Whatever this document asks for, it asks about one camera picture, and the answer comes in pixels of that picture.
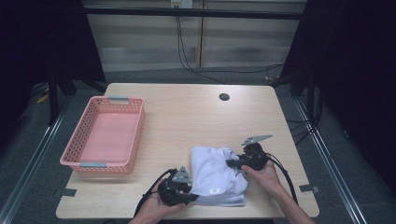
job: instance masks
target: gray carpet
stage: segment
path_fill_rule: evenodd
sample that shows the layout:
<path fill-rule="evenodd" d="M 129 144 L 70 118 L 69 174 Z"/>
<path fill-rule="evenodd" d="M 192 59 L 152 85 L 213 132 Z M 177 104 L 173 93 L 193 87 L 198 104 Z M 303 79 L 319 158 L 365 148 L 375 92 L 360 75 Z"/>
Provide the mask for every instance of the gray carpet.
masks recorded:
<path fill-rule="evenodd" d="M 234 68 L 236 71 L 257 71 L 263 68 Z M 260 73 L 230 73 L 208 72 L 202 75 L 211 76 L 225 84 L 266 85 L 276 77 L 281 67 Z M 138 82 L 138 83 L 199 83 L 219 84 L 218 81 L 198 76 L 185 69 L 170 69 L 157 71 L 115 72 L 106 74 L 107 83 Z M 74 131 L 80 115 L 91 96 L 102 95 L 90 87 L 76 83 L 77 94 L 67 107 L 60 129 L 52 140 L 49 150 L 35 174 L 30 188 L 21 202 L 12 223 L 103 223 L 105 220 L 61 220 L 56 217 L 55 210 L 60 201 L 52 196 L 56 189 L 65 187 L 71 170 L 59 163 L 64 148 Z M 290 96 L 288 85 L 276 88 L 276 94 L 287 120 L 301 120 L 294 100 Z M 14 138 L 7 145 L 3 157 L 0 159 L 0 203 L 4 204 L 7 196 L 16 185 L 26 163 L 32 157 L 36 146 L 44 134 L 49 120 L 48 102 L 35 104 L 35 98 L 21 120 L 20 127 Z M 289 122 L 295 142 L 300 140 L 306 132 L 304 125 Z M 332 153 L 340 172 L 343 174 L 353 195 L 356 197 L 364 216 L 369 223 L 396 223 L 396 202 L 387 187 L 376 172 L 367 164 L 359 153 L 356 144 L 343 135 L 343 126 L 337 121 L 332 111 L 324 104 L 318 129 L 326 145 Z M 316 199 L 320 214 L 315 220 L 318 223 L 353 223 L 346 207 L 324 166 L 316 147 L 308 135 L 297 146 L 305 171 L 310 183 L 318 186 L 320 192 Z M 116 223 L 127 223 L 128 220 L 114 220 Z M 262 223 L 263 220 L 216 221 L 216 223 Z M 164 223 L 185 223 L 165 221 Z M 275 223 L 288 223 L 284 218 L 276 219 Z"/>

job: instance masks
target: human hand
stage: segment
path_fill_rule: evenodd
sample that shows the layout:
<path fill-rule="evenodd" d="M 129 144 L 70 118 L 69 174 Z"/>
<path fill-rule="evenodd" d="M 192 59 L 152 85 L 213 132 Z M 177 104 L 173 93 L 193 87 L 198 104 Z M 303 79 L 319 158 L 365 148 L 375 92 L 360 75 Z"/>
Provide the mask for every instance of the human hand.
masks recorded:
<path fill-rule="evenodd" d="M 253 176 L 257 182 L 259 182 L 260 186 L 262 186 L 262 188 L 272 196 L 276 194 L 279 188 L 283 188 L 280 184 L 279 177 L 277 176 L 276 169 L 272 161 L 268 161 L 260 171 L 253 170 L 246 165 L 243 165 L 241 168 L 248 175 Z"/>
<path fill-rule="evenodd" d="M 174 214 L 186 207 L 186 204 L 184 203 L 178 203 L 174 206 L 169 206 L 163 203 L 160 195 L 158 192 L 156 192 L 161 182 L 163 181 L 160 181 L 154 187 L 152 190 L 153 193 L 148 196 L 140 208 L 140 211 L 137 213 L 134 219 L 129 222 L 129 224 L 155 224 L 161 221 L 164 217 Z"/>

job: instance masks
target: cord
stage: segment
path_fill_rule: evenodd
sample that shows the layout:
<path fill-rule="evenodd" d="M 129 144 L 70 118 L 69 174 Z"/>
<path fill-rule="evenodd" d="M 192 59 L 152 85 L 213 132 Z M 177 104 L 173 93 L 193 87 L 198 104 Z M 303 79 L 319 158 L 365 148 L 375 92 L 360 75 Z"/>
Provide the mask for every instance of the cord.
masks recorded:
<path fill-rule="evenodd" d="M 272 86 L 274 89 L 284 83 L 290 82 L 292 81 L 295 77 L 297 77 L 300 73 L 302 73 L 305 70 L 305 68 L 298 68 L 297 70 L 291 72 L 290 75 L 288 76 L 283 76 L 280 79 L 278 79 L 277 81 L 275 81 L 274 83 L 271 83 L 270 86 Z"/>
<path fill-rule="evenodd" d="M 298 128 L 300 128 L 301 126 L 303 126 L 304 125 L 304 123 L 302 122 L 302 123 L 300 123 L 299 125 L 297 125 L 297 126 L 295 126 L 295 127 L 293 127 L 293 128 L 291 128 L 290 129 L 290 132 L 292 132 L 292 131 L 294 131 L 294 130 L 296 130 L 296 129 L 298 129 Z"/>
<path fill-rule="evenodd" d="M 276 164 L 277 167 L 279 167 L 279 169 L 282 171 L 283 175 L 286 177 L 286 181 L 288 181 L 288 185 L 289 185 L 289 188 L 290 188 L 291 197 L 298 204 L 296 191 L 294 189 L 293 183 L 291 182 L 291 179 L 290 179 L 290 176 L 288 174 L 288 171 L 283 167 L 283 165 L 280 163 L 280 161 L 275 156 L 273 156 L 273 155 L 271 155 L 269 153 L 267 153 L 267 155 L 270 155 L 269 157 L 267 156 L 268 160 L 270 160 L 274 164 Z"/>
<path fill-rule="evenodd" d="M 134 217 L 137 215 L 137 213 L 140 211 L 140 208 L 142 207 L 143 203 L 145 203 L 146 199 L 154 192 L 152 192 L 152 190 L 154 189 L 154 187 L 158 184 L 158 182 L 160 182 L 163 177 L 167 174 L 172 174 L 174 172 L 177 172 L 177 169 L 169 169 L 167 171 L 165 171 L 163 174 L 160 175 L 160 177 L 158 177 L 158 179 L 154 182 L 154 184 L 151 185 L 151 187 L 148 189 L 148 191 L 143 194 L 142 199 L 139 201 L 139 203 L 137 204 L 136 209 L 134 210 Z"/>
<path fill-rule="evenodd" d="M 307 119 L 303 119 L 303 120 L 286 119 L 286 121 L 290 122 L 290 123 L 304 123 L 304 122 L 308 122 Z"/>
<path fill-rule="evenodd" d="M 313 127 L 310 128 L 307 131 L 302 132 L 302 133 L 305 133 L 305 132 L 306 133 L 296 143 L 294 143 L 295 146 L 299 145 L 310 133 L 312 133 L 318 127 L 318 124 L 319 124 L 319 121 L 320 121 L 320 117 L 321 117 L 321 114 L 322 114 L 322 110 L 323 110 L 323 97 L 322 97 L 321 93 L 319 93 L 318 105 L 317 105 L 317 110 L 316 110 L 316 116 L 314 117 L 314 120 L 312 120 L 312 126 Z"/>
<path fill-rule="evenodd" d="M 184 67 L 184 69 L 193 72 L 195 75 L 200 76 L 200 77 L 205 77 L 205 78 L 209 78 L 211 80 L 214 80 L 218 83 L 221 84 L 225 84 L 224 82 L 215 79 L 213 77 L 209 77 L 209 76 L 204 76 L 202 75 L 202 73 L 240 73 L 240 74 L 254 74 L 254 73 L 263 73 L 265 72 L 267 74 L 267 83 L 265 85 L 269 84 L 269 73 L 268 71 L 275 69 L 279 66 L 283 66 L 283 63 L 276 63 L 276 64 L 271 64 L 266 66 L 264 69 L 260 69 L 260 70 L 255 70 L 255 71 L 233 71 L 233 70 L 205 70 L 205 71 L 196 71 L 194 70 L 188 60 L 187 60 L 187 56 L 186 56 L 186 52 L 184 50 L 184 43 L 183 43 L 183 37 L 181 34 L 181 24 L 180 24 L 180 17 L 177 16 L 177 51 L 178 51 L 178 58 L 180 60 L 181 65 Z"/>
<path fill-rule="evenodd" d="M 199 73 L 197 73 L 196 71 L 194 71 L 194 70 L 191 68 L 191 66 L 190 66 L 190 64 L 189 64 L 189 61 L 187 60 L 186 52 L 184 51 L 183 38 L 182 38 L 182 34 L 181 34 L 180 17 L 177 16 L 177 17 L 176 17 L 176 20 L 177 20 L 177 51 L 178 51 L 178 58 L 179 58 L 179 60 L 180 60 L 181 65 L 182 65 L 186 70 L 188 70 L 188 71 L 194 73 L 194 74 L 197 75 L 197 76 L 209 78 L 209 79 L 214 80 L 214 81 L 216 81 L 216 82 L 218 82 L 218 83 L 220 83 L 220 84 L 225 84 L 224 82 L 222 82 L 222 81 L 220 81 L 220 80 L 218 80 L 218 79 L 215 79 L 215 78 L 213 78 L 213 77 L 208 77 L 208 76 L 204 76 L 204 75 L 202 75 L 202 74 L 199 74 Z M 182 52 L 183 52 L 183 55 L 184 55 L 184 60 L 185 60 L 186 65 L 187 65 L 188 67 L 186 67 L 186 65 L 183 63 L 183 60 L 181 59 L 180 44 L 181 44 L 181 49 L 182 49 Z"/>

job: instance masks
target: white towel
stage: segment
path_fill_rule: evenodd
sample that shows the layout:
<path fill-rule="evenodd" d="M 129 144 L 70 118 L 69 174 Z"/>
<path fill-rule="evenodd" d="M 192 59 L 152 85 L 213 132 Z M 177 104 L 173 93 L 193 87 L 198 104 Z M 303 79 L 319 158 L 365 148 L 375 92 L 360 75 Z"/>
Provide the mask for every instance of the white towel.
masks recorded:
<path fill-rule="evenodd" d="M 248 182 L 241 171 L 226 160 L 239 160 L 227 147 L 193 147 L 191 149 L 192 188 L 199 195 L 195 203 L 214 206 L 245 205 Z"/>

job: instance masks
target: metal rail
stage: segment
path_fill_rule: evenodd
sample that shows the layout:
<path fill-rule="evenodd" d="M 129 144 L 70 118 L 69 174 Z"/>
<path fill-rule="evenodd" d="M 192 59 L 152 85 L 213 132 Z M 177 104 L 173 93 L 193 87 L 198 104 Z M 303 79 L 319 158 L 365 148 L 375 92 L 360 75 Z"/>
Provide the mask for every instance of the metal rail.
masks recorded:
<path fill-rule="evenodd" d="M 246 18 L 292 21 L 301 20 L 304 15 L 303 12 L 241 11 L 167 7 L 33 7 L 32 10 L 36 12 L 67 14 Z"/>
<path fill-rule="evenodd" d="M 50 125 L 43 138 L 41 139 L 38 147 L 35 150 L 35 154 L 33 155 L 32 159 L 30 159 L 28 165 L 26 166 L 21 178 L 19 179 L 17 185 L 15 186 L 14 190 L 12 190 L 11 194 L 8 196 L 6 202 L 4 203 L 3 207 L 0 210 L 0 223 L 1 224 L 8 224 L 11 223 L 12 219 L 14 218 L 17 210 L 25 196 L 27 190 L 32 183 L 32 180 L 37 172 L 37 169 L 40 163 L 43 161 L 44 156 L 46 155 L 50 143 L 57 133 L 62 120 L 64 118 L 64 113 L 71 102 L 72 97 L 67 97 L 64 109 L 61 111 L 59 117 Z"/>
<path fill-rule="evenodd" d="M 296 98 L 295 103 L 297 104 L 297 108 L 301 114 L 301 117 L 304 120 L 309 120 L 307 116 L 307 110 L 303 101 L 300 98 Z M 332 182 L 337 188 L 338 193 L 340 194 L 341 199 L 343 200 L 346 206 L 346 210 L 348 211 L 350 217 L 352 218 L 352 221 L 357 224 L 367 223 L 366 219 L 364 218 L 363 212 L 359 207 L 358 202 L 356 201 L 355 197 L 353 196 L 352 192 L 347 186 L 347 183 L 345 182 L 344 178 L 341 176 L 341 173 L 338 170 L 337 165 L 332 159 L 332 154 L 324 144 L 324 141 L 320 136 L 319 131 L 316 128 L 314 128 L 311 122 L 309 121 L 307 121 L 305 125 L 308 130 L 312 131 L 311 133 L 312 140 L 314 141 L 317 147 L 318 153 L 322 158 L 323 163 L 325 164 L 330 174 L 330 177 L 332 178 Z"/>

